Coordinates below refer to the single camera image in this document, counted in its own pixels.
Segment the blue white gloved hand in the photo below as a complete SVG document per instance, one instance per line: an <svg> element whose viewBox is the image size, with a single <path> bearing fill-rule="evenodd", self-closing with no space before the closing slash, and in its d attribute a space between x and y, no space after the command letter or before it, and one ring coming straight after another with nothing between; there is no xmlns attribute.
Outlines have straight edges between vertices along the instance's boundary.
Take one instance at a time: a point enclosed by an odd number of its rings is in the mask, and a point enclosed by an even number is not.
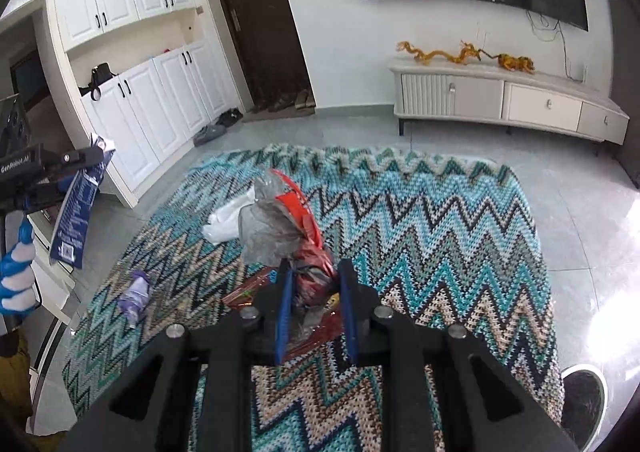
<svg viewBox="0 0 640 452"><path fill-rule="evenodd" d="M17 242L1 258L2 316L27 316L38 306L32 270L35 256L34 230L24 218L17 231Z"/></svg>

